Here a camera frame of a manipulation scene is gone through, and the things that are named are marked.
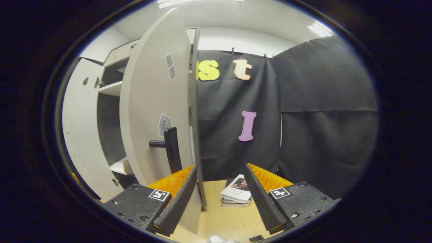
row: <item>book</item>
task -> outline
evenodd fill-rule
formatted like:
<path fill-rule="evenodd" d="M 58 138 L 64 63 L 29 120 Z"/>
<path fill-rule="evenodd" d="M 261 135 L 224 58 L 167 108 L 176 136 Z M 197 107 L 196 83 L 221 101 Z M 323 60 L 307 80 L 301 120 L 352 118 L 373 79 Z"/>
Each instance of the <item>book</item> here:
<path fill-rule="evenodd" d="M 229 178 L 229 179 L 227 179 L 227 180 L 226 180 L 226 183 L 225 183 L 225 187 L 228 187 L 228 185 L 229 185 L 233 180 L 234 180 L 234 178 Z M 252 197 L 250 197 L 250 198 L 246 201 L 246 203 L 251 203 L 251 198 L 252 198 Z M 238 203 L 238 201 L 233 201 L 233 200 L 231 200 L 231 199 L 228 199 L 228 198 L 224 198 L 224 197 L 222 197 L 222 203 Z"/>
<path fill-rule="evenodd" d="M 222 203 L 222 207 L 249 207 L 250 203 Z"/>
<path fill-rule="evenodd" d="M 251 199 L 251 192 L 244 175 L 238 175 L 220 194 L 225 199 L 244 204 Z"/>

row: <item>table surface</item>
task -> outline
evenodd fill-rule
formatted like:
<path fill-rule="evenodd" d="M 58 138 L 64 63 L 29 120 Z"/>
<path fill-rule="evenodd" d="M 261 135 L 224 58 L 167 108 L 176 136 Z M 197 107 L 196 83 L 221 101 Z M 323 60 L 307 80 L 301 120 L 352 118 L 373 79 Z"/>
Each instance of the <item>table surface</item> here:
<path fill-rule="evenodd" d="M 220 192 L 225 188 L 225 183 L 226 180 L 203 183 L 207 207 L 206 211 L 200 213 L 198 234 L 193 234 L 181 225 L 177 225 L 170 237 L 158 235 L 178 242 L 194 243 L 206 243 L 207 238 L 215 234 L 241 243 L 249 243 L 249 238 L 257 235 L 262 235 L 264 239 L 270 237 L 253 199 L 249 207 L 222 207 Z"/>

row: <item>black backdrop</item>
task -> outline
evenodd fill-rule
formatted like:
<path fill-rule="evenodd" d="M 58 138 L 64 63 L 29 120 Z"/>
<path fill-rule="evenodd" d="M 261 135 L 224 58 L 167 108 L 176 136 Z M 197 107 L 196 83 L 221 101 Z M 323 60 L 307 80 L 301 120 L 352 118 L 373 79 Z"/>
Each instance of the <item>black backdrop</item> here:
<path fill-rule="evenodd" d="M 232 60 L 242 58 L 252 65 L 247 81 L 234 76 Z M 216 60 L 220 71 L 199 81 L 205 181 L 236 177 L 252 163 L 332 198 L 355 185 L 375 145 L 378 108 L 373 79 L 344 40 L 314 39 L 274 59 L 200 51 L 199 60 Z M 240 142 L 245 110 L 257 113 L 254 139 Z"/>
<path fill-rule="evenodd" d="M 373 79 L 337 36 L 305 42 L 272 59 L 282 112 L 279 173 L 345 197 L 369 162 L 378 132 Z"/>
<path fill-rule="evenodd" d="M 234 75 L 235 59 L 252 65 L 250 80 Z M 276 172 L 280 145 L 279 86 L 270 63 L 263 57 L 224 51 L 200 51 L 199 60 L 218 62 L 216 80 L 199 81 L 198 115 L 201 159 L 205 181 L 235 178 L 246 163 Z M 239 141 L 243 111 L 257 113 L 253 140 Z"/>

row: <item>door handle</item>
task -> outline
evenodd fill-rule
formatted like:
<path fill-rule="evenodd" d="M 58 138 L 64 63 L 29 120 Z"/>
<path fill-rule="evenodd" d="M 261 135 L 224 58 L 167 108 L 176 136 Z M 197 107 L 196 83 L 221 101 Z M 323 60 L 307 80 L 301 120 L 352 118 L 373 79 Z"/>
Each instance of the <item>door handle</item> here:
<path fill-rule="evenodd" d="M 150 147 L 164 147 L 166 149 L 166 156 L 168 157 L 168 164 L 171 174 L 182 170 L 180 161 L 180 151 L 178 149 L 177 128 L 172 127 L 165 129 L 164 141 L 150 140 Z"/>

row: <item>cabinet door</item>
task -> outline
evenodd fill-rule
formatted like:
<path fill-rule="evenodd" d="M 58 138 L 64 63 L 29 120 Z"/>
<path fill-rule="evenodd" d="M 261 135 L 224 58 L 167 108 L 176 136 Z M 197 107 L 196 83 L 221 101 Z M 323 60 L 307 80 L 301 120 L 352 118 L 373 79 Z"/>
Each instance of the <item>cabinet door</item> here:
<path fill-rule="evenodd" d="M 103 67 L 81 59 L 73 71 L 63 100 L 62 125 L 67 151 L 76 170 L 89 187 L 104 201 L 123 191 L 112 181 L 99 139 L 97 123 L 98 88 L 96 78 Z"/>
<path fill-rule="evenodd" d="M 191 42 L 177 8 L 159 18 L 136 48 L 121 86 L 120 127 L 130 166 L 138 182 L 148 185 L 171 174 L 166 150 L 149 147 L 150 140 L 164 140 L 159 132 L 162 113 L 177 128 L 182 168 L 192 165 L 187 98 Z M 196 233 L 200 209 L 195 188 L 180 224 Z"/>

